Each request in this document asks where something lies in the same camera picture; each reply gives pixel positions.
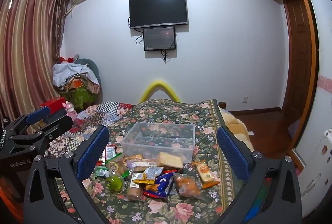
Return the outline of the wooden door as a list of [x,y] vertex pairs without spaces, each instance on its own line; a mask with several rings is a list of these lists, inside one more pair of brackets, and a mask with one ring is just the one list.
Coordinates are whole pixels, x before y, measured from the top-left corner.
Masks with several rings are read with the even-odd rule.
[[289,70],[283,115],[296,123],[288,150],[302,137],[312,108],[316,74],[316,35],[308,0],[283,0],[289,35]]

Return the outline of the red white snack packet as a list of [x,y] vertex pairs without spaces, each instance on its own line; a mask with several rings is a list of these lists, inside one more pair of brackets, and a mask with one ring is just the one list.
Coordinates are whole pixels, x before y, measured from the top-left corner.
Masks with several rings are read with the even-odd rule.
[[116,156],[116,145],[107,144],[101,156],[103,162],[106,162],[107,160],[115,156]]

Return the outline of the silver yellow snack packet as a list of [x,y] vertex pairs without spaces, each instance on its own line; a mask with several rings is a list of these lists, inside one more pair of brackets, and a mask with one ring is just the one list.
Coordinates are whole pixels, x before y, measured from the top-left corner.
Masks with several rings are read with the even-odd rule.
[[153,184],[163,169],[163,167],[148,167],[134,179],[134,182],[136,184]]

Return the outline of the yellow foam arch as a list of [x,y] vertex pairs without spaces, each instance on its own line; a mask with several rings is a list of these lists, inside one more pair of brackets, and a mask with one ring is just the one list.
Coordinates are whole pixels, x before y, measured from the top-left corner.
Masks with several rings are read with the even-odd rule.
[[157,91],[162,91],[163,93],[165,93],[173,102],[177,102],[177,103],[181,102],[179,96],[175,93],[173,88],[171,88],[171,86],[169,86],[169,84],[167,84],[166,82],[164,82],[162,80],[154,80],[153,82],[151,82],[151,84],[148,85],[146,90],[144,90],[144,93],[141,96],[139,102],[142,103],[142,102],[147,101]]

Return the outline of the clear bag orange pastries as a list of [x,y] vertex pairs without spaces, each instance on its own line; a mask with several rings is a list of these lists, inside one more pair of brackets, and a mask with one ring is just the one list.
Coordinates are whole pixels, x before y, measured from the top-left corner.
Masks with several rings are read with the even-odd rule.
[[203,199],[201,183],[195,177],[174,172],[173,180],[181,196],[190,199]]

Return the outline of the blue round cracker bag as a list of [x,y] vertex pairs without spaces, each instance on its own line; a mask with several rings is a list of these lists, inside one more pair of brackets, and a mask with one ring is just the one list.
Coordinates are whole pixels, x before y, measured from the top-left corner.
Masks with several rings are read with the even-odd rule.
[[158,176],[153,184],[146,185],[143,194],[153,199],[165,199],[173,186],[173,172]]

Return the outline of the green bread bag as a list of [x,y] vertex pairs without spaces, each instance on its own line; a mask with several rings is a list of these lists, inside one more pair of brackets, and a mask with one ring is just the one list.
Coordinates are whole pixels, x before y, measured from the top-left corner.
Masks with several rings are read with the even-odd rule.
[[123,160],[123,154],[118,153],[116,156],[106,161],[106,166],[111,175],[119,175],[122,178],[129,176],[129,170]]

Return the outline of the orange label biscuit pack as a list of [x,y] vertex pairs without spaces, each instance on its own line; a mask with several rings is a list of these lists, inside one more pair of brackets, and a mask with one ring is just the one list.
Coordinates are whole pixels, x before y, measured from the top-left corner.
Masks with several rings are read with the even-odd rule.
[[210,170],[209,166],[205,161],[192,162],[191,165],[196,168],[196,172],[200,177],[203,189],[207,189],[220,184],[220,181],[215,179],[212,171]]

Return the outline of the white wall socket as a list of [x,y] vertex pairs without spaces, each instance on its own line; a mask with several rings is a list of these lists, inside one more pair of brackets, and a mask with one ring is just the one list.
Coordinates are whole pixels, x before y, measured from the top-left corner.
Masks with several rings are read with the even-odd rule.
[[242,103],[247,103],[248,102],[248,97],[247,96],[244,96],[243,98],[242,98]]

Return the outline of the caramel puffed rice pack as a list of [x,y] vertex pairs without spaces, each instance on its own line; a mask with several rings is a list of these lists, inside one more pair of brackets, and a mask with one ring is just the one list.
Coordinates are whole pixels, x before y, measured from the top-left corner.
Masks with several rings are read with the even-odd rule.
[[123,158],[123,164],[131,172],[143,172],[149,167],[156,167],[157,163],[154,159],[145,159],[141,154]]

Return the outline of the green round candy container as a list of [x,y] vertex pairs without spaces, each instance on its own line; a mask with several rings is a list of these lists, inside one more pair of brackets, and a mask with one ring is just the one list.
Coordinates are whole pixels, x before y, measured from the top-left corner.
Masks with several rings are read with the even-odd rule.
[[121,192],[124,189],[125,181],[120,175],[112,175],[106,179],[106,185],[111,192]]

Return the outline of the beige rice cracker block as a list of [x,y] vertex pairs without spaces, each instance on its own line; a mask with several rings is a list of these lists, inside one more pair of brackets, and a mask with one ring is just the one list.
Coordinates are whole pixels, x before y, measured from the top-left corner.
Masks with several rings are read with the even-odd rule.
[[174,169],[183,169],[183,161],[181,157],[160,152],[157,156],[156,160],[157,166],[159,167],[168,167],[168,168],[174,168]]

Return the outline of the yellow beige blanket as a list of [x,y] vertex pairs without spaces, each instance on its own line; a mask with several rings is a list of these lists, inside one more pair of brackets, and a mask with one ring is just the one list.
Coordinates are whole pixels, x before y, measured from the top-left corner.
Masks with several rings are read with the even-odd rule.
[[241,120],[232,115],[229,111],[222,108],[219,108],[219,110],[221,112],[223,121],[228,127],[228,129],[235,135],[235,137],[239,141],[244,142],[245,145],[249,148],[249,150],[253,152],[254,147],[250,141],[249,132],[246,125]]

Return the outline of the pile of clothes and bags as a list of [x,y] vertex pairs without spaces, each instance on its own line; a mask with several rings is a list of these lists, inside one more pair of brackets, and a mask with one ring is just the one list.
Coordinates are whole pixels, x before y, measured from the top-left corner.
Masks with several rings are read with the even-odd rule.
[[52,67],[52,83],[60,95],[82,111],[99,99],[101,78],[94,61],[80,58],[59,57]]

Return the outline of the clear plastic storage bin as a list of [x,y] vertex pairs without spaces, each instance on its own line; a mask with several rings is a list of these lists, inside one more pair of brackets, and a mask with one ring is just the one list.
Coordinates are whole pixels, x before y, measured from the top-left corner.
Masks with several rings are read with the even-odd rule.
[[141,154],[153,159],[165,152],[189,163],[195,148],[195,125],[137,122],[120,144],[126,156]]

